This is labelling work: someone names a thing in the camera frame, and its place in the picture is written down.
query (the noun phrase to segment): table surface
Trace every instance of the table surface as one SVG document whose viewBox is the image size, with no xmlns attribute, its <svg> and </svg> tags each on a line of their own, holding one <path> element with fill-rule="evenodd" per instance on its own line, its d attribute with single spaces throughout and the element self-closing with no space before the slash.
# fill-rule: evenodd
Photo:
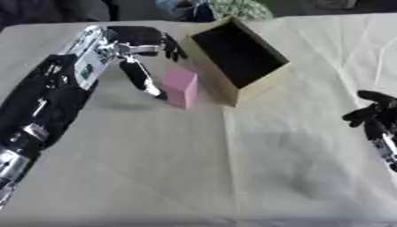
<svg viewBox="0 0 397 227">
<path fill-rule="evenodd" d="M 291 62 L 238 108 L 200 86 L 190 110 L 136 90 L 116 64 L 60 142 L 19 185 L 0 223 L 299 218 L 397 219 L 397 190 L 362 129 L 340 119 L 358 89 L 397 95 L 396 14 L 281 18 L 247 25 Z M 182 39 L 195 25 L 156 27 Z M 0 35 L 0 98 L 86 24 Z M 160 80 L 174 66 L 142 58 Z"/>
</svg>

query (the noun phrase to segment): fabric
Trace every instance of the fabric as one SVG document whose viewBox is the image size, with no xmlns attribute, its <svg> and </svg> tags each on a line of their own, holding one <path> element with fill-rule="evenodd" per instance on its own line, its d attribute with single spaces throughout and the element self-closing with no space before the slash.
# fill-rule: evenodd
<svg viewBox="0 0 397 227">
<path fill-rule="evenodd" d="M 268 20 L 273 14 L 265 4 L 254 0 L 210 0 L 209 1 L 217 19 L 226 16 L 235 16 L 242 20 Z"/>
<path fill-rule="evenodd" d="M 210 22 L 226 16 L 242 20 L 266 20 L 273 18 L 265 4 L 254 0 L 157 0 L 159 8 L 173 15 L 175 19 L 190 22 Z"/>
<path fill-rule="evenodd" d="M 357 90 L 397 95 L 396 20 L 371 14 L 247 23 L 291 65 L 277 86 L 237 108 L 222 105 L 210 75 L 199 70 L 197 104 L 186 111 L 136 90 L 111 65 L 0 223 L 395 226 L 396 176 L 363 130 L 341 116 L 368 104 Z M 117 24 L 154 26 L 177 39 L 195 29 Z M 7 28 L 0 97 L 85 26 Z M 175 67 L 161 57 L 142 61 L 156 81 Z"/>
</svg>

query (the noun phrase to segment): white tablecloth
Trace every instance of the white tablecloth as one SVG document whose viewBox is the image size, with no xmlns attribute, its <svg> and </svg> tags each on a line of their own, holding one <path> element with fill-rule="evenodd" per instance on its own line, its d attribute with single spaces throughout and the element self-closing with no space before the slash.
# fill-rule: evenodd
<svg viewBox="0 0 397 227">
<path fill-rule="evenodd" d="M 274 89 L 238 108 L 219 104 L 203 87 L 192 109 L 168 106 L 110 66 L 0 223 L 397 222 L 397 184 L 363 130 L 340 118 L 367 105 L 358 89 L 397 96 L 395 21 L 397 14 L 248 23 L 292 65 Z M 177 39 L 194 28 L 122 24 L 157 27 Z M 82 27 L 7 28 L 0 35 L 0 98 Z M 156 78 L 174 65 L 161 57 L 143 61 Z"/>
</svg>

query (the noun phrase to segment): pink block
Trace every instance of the pink block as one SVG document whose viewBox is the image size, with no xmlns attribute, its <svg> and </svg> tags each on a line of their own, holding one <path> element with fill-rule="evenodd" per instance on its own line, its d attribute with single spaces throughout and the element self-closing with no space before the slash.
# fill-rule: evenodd
<svg viewBox="0 0 397 227">
<path fill-rule="evenodd" d="M 168 95 L 169 104 L 187 109 L 197 97 L 197 87 L 197 75 L 178 67 L 167 72 L 163 89 Z"/>
</svg>

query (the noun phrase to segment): robotic arm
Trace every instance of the robotic arm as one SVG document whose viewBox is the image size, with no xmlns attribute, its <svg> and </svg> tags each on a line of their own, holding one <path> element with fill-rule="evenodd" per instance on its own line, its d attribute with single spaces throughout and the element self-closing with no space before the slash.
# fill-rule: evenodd
<svg viewBox="0 0 397 227">
<path fill-rule="evenodd" d="M 397 172 L 397 99 L 375 92 L 360 90 L 358 97 L 373 103 L 343 116 L 350 127 L 363 124 L 367 139 L 377 148 L 385 164 Z"/>
<path fill-rule="evenodd" d="M 160 51 L 174 61 L 187 58 L 172 37 L 156 28 L 91 26 L 29 73 L 0 107 L 0 207 L 41 152 L 64 135 L 114 59 L 121 59 L 122 71 L 139 90 L 167 99 L 136 59 Z"/>
</svg>

